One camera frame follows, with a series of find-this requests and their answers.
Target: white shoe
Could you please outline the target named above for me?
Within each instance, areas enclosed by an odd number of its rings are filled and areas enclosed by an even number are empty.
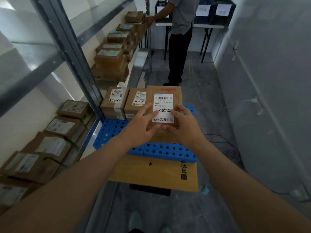
[[[130,220],[128,221],[128,228],[129,228],[129,231],[133,229],[139,229],[143,231],[142,230],[142,217],[137,211],[131,213]]]
[[[162,227],[160,233],[172,233],[169,227]]]

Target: person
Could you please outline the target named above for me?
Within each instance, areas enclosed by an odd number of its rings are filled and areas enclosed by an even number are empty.
[[[192,38],[193,19],[200,0],[169,0],[156,15],[146,18],[147,25],[173,14],[172,30],[169,38],[169,83],[163,86],[179,86]]]
[[[201,161],[243,232],[311,232],[311,221],[282,198],[244,172],[208,142],[184,106],[172,111],[180,128],[147,124],[158,111],[144,115],[144,105],[132,121],[102,148],[18,202],[0,217],[1,232],[71,232],[94,201],[109,174],[130,149],[148,142],[158,129],[176,136]],[[140,232],[142,220],[131,216]],[[170,233],[168,227],[162,233]]]

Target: black shoe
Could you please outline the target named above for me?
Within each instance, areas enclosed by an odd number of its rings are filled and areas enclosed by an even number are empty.
[[[164,87],[179,87],[178,83],[164,83]]]
[[[181,83],[181,82],[183,82],[183,80],[182,80],[181,77],[180,77],[180,79],[178,80],[178,83]]]

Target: gray concrete floor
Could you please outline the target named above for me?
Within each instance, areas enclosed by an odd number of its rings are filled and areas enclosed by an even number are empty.
[[[162,85],[168,82],[168,54],[156,50],[152,56],[152,73],[149,85]],[[183,82],[180,83],[183,104],[195,108],[196,118],[204,134],[219,134],[235,144],[231,122],[228,116],[212,56],[206,54],[203,64],[198,52],[188,52]],[[209,136],[209,140],[222,141]],[[228,144],[217,143],[216,147],[224,152],[231,149]],[[111,208],[111,216],[106,233],[128,232],[128,219],[132,211],[142,215],[144,232],[158,233],[162,225],[167,225],[173,233],[182,232],[239,232],[231,214],[219,193],[212,187],[202,164],[197,163],[199,192],[172,190],[171,196],[162,196],[129,189],[129,184],[120,183]],[[207,187],[210,192],[203,195]]]

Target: barcode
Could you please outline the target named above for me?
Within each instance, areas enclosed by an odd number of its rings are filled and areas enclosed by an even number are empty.
[[[173,97],[159,97],[159,96],[157,96],[156,99],[172,100]]]

